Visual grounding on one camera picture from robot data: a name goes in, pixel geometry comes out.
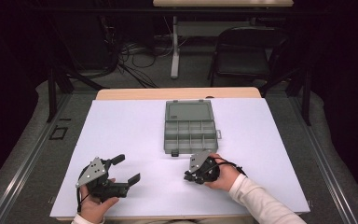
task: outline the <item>human hand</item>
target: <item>human hand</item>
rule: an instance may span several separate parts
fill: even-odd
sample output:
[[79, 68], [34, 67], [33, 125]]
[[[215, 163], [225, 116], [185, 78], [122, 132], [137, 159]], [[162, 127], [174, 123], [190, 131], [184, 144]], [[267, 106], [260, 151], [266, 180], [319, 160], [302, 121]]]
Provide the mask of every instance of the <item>human hand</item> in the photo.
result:
[[[211, 153], [210, 155], [217, 163], [223, 162], [224, 160], [220, 157], [219, 154]], [[222, 189], [229, 191], [237, 179], [240, 172], [234, 168], [232, 165], [223, 164], [219, 165], [220, 176], [214, 182], [205, 182], [204, 185], [211, 189]]]
[[101, 223], [106, 211], [118, 202], [118, 198], [113, 197], [101, 203], [99, 198], [89, 195], [86, 185], [80, 187], [80, 194], [82, 199], [80, 215], [92, 223]]

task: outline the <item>table surface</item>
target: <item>table surface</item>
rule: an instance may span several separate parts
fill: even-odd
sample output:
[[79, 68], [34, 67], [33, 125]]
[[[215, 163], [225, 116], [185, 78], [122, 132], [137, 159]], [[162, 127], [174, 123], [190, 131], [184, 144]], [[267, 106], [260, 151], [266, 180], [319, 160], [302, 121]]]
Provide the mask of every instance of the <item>table surface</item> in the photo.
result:
[[163, 100], [215, 98], [261, 98], [255, 87], [110, 89], [98, 92], [96, 100]]
[[[169, 95], [170, 91], [177, 97]], [[127, 198], [120, 199], [105, 214], [107, 219], [249, 216], [246, 208], [231, 200], [226, 192], [183, 179], [189, 154], [173, 158], [164, 153], [166, 100], [209, 95], [215, 97], [211, 99], [213, 115], [216, 129], [223, 136], [219, 139], [218, 153], [242, 165], [248, 176], [293, 211], [309, 212], [269, 106], [255, 93], [258, 93], [255, 88], [100, 91], [92, 103], [50, 216], [72, 219], [76, 213], [75, 183], [81, 170], [95, 157], [106, 160], [118, 154], [125, 154], [126, 160], [110, 168], [110, 177], [127, 182], [140, 173], [141, 181], [131, 187]]]
[[154, 0], [155, 7], [291, 7], [292, 0]]

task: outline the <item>plastic organizer box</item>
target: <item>plastic organizer box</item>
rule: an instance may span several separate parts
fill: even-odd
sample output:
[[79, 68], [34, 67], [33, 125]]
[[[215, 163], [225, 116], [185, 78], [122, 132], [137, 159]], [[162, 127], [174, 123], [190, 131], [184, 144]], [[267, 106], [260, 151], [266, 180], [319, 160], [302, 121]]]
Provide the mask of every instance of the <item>plastic organizer box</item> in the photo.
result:
[[164, 150], [173, 157], [203, 150], [216, 152], [217, 131], [211, 101], [167, 101]]

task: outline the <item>black fabric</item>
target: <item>black fabric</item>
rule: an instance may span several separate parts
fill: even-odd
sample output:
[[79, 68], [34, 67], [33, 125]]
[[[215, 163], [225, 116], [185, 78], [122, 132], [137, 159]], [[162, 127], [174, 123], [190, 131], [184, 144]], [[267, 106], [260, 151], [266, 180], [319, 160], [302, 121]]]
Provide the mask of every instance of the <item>black fabric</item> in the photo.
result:
[[17, 13], [0, 1], [0, 168], [34, 113], [35, 86], [46, 80]]
[[315, 66], [312, 89], [324, 99], [333, 144], [358, 183], [358, 2], [338, 21], [334, 41]]

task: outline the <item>forearm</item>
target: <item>forearm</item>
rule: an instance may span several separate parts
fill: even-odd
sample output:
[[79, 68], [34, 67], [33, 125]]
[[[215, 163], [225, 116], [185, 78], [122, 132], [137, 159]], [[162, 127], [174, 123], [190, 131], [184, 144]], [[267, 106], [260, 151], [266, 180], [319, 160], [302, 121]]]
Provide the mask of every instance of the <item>forearm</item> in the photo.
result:
[[260, 223], [305, 223], [283, 203], [245, 175], [239, 175], [229, 191], [233, 200], [245, 206]]
[[95, 224], [95, 223], [89, 222], [86, 219], [84, 219], [81, 215], [76, 214], [74, 220], [72, 221], [72, 224]]

